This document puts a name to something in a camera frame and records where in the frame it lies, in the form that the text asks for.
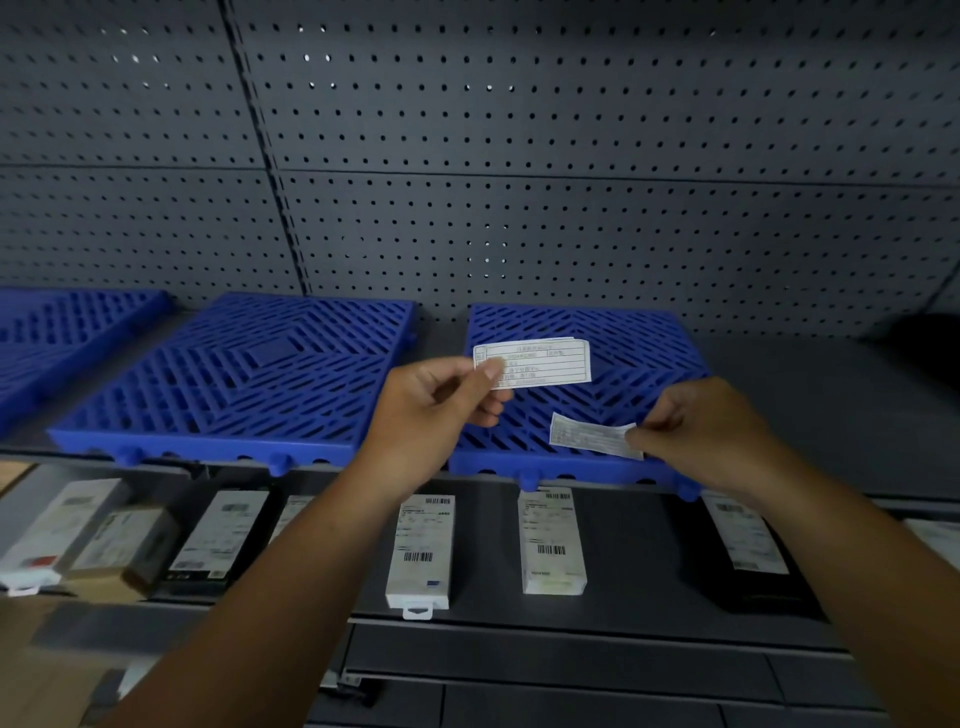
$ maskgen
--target blue plastic pallet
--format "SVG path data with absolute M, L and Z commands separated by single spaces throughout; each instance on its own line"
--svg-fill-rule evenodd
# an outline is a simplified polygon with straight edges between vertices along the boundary
M 70 452 L 346 465 L 414 341 L 409 301 L 228 293 L 48 431 Z
M 0 435 L 173 307 L 162 291 L 0 288 Z
M 467 355 L 477 344 L 552 336 L 589 341 L 593 381 L 515 390 L 496 427 L 464 429 L 450 471 L 516 478 L 524 490 L 562 477 L 623 484 L 649 478 L 681 497 L 699 496 L 699 485 L 656 458 L 638 461 L 550 445 L 554 412 L 600 425 L 639 423 L 665 387 L 708 376 L 677 318 L 663 311 L 480 303 L 470 312 Z

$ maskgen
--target forearm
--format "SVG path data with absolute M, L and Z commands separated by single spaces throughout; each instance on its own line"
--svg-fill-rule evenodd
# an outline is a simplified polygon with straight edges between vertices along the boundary
M 103 726 L 300 728 L 397 506 L 374 486 L 341 473 Z
M 751 500 L 898 724 L 960 724 L 960 572 L 786 449 Z

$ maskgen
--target perforated metal panel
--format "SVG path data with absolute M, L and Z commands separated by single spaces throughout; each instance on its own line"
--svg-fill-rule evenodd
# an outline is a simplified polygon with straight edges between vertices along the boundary
M 260 167 L 215 0 L 11 0 L 0 162 Z
M 669 308 L 694 331 L 858 334 L 958 259 L 948 190 L 283 174 L 316 295 Z
M 267 175 L 0 168 L 0 282 L 298 294 Z
M 943 0 L 233 0 L 284 169 L 960 182 Z

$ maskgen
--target right hand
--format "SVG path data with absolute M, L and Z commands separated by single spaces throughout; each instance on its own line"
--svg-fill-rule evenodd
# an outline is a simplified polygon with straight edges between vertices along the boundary
M 624 438 L 631 448 L 731 496 L 748 497 L 771 469 L 799 460 L 747 398 L 716 376 L 664 389 L 642 425 Z

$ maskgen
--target hand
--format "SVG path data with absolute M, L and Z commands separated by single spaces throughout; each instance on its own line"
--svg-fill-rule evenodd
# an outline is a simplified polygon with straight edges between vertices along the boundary
M 747 498 L 771 468 L 800 460 L 747 398 L 716 376 L 664 389 L 643 424 L 624 438 L 703 485 Z
M 493 427 L 513 391 L 491 391 L 503 360 L 475 370 L 465 356 L 427 359 L 387 375 L 367 439 L 354 458 L 373 479 L 407 497 L 443 466 L 466 423 Z

